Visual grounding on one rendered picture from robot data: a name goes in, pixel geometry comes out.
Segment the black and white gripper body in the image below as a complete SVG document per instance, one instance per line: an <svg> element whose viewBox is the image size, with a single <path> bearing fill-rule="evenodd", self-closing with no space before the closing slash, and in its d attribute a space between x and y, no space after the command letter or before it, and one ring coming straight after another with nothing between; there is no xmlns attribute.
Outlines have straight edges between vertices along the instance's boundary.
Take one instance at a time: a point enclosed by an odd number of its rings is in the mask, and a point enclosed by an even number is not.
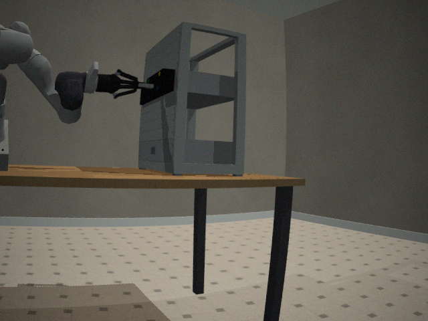
<svg viewBox="0 0 428 321"><path fill-rule="evenodd" d="M120 88L113 88L113 85L120 85L121 82L114 82L114 79L120 79L116 74L98 74L98 85L96 92L108 92L113 94ZM110 85L109 85L110 84Z"/></svg>

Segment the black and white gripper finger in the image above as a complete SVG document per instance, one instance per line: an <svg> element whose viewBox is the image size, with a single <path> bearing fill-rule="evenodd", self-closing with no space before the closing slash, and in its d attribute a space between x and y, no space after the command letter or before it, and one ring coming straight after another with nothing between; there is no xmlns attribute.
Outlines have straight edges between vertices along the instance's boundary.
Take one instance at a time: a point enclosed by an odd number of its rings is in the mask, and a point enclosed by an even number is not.
<svg viewBox="0 0 428 321"><path fill-rule="evenodd" d="M127 94L131 94L131 93L135 93L137 91L137 89L145 89L145 88L154 88L154 86L146 86L146 85L118 85L115 84L113 85L113 88L120 88L120 89L133 89L133 90L129 90L129 91L125 91L125 92L121 92L121 93L113 93L113 97L114 99L116 99L119 96L123 96L123 95L127 95Z"/></svg>
<svg viewBox="0 0 428 321"><path fill-rule="evenodd" d="M116 75L120 75L122 77L128 78L133 81L129 80L121 80L121 79L114 79L114 82L121 82L121 84L129 84L129 85L146 85L146 86L153 86L154 84L146 84L145 82L139 82L137 77L131 76L129 74L126 74L122 72L120 69L118 69L115 73Z"/></svg>

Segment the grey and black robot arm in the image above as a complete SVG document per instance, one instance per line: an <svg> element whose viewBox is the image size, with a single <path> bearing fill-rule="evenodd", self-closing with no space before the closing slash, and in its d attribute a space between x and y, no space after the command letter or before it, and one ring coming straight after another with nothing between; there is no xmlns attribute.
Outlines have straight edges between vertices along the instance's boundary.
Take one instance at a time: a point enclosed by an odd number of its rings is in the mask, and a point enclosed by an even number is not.
<svg viewBox="0 0 428 321"><path fill-rule="evenodd" d="M81 116L84 93L91 94L97 89L98 62L94 62L88 72L59 73L54 85L51 65L33 48L28 26L15 21L9 29L0 24L0 30L0 70L9 64L17 64L53 106L62 122L77 122ZM6 87L6 77L0 72L0 142L5 140Z"/></svg>

